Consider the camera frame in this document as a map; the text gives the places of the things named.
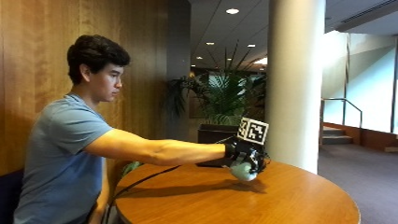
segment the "white ball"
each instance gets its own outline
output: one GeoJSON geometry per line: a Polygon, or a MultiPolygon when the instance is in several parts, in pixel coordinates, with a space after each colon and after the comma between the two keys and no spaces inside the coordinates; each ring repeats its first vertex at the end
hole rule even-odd
{"type": "Polygon", "coordinates": [[[242,181],[251,181],[257,177],[257,173],[250,174],[251,165],[249,162],[239,163],[234,161],[230,165],[230,171],[233,176],[242,181]]]}

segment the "nose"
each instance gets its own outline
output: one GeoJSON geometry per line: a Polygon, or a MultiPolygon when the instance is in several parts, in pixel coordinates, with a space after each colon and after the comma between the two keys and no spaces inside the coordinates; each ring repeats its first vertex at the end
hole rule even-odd
{"type": "Polygon", "coordinates": [[[117,88],[117,89],[119,89],[121,87],[122,87],[122,81],[121,81],[121,79],[118,78],[118,80],[117,80],[117,82],[115,82],[115,84],[114,84],[114,87],[117,88]]]}

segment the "ear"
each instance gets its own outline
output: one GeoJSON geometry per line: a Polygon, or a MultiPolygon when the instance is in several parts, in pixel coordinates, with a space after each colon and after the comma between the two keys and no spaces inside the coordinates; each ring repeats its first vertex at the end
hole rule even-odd
{"type": "Polygon", "coordinates": [[[89,74],[90,74],[89,67],[82,63],[80,64],[78,68],[80,68],[80,74],[82,75],[82,79],[85,80],[85,82],[89,82],[89,74]]]}

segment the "gray t-shirt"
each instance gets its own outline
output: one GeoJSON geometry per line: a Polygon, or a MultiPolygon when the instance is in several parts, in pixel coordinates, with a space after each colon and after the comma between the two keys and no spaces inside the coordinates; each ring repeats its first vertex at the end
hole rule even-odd
{"type": "Polygon", "coordinates": [[[28,140],[14,224],[85,222],[101,192],[103,158],[82,149],[110,130],[77,95],[45,107],[28,140]]]}

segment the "cable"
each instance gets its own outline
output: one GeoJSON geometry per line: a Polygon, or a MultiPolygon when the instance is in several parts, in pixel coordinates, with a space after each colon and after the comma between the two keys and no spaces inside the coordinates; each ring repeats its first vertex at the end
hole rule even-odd
{"type": "Polygon", "coordinates": [[[110,208],[111,208],[111,206],[113,206],[114,201],[117,200],[117,198],[118,198],[125,192],[127,192],[133,187],[135,187],[137,185],[139,185],[141,182],[143,182],[145,180],[150,179],[151,177],[154,177],[154,176],[157,176],[157,175],[161,175],[161,174],[163,174],[163,173],[167,173],[167,172],[175,170],[178,167],[179,167],[179,165],[178,165],[178,166],[174,166],[174,167],[171,167],[171,168],[169,168],[169,169],[166,169],[166,170],[163,170],[163,171],[155,173],[155,174],[149,175],[147,177],[142,178],[141,180],[138,180],[137,182],[134,182],[134,183],[131,183],[129,186],[126,186],[126,187],[125,187],[125,188],[123,188],[123,189],[122,189],[122,190],[113,196],[111,201],[110,201],[110,205],[107,206],[107,208],[106,208],[106,210],[105,210],[105,223],[107,223],[107,220],[109,220],[109,214],[110,214],[110,208]]]}

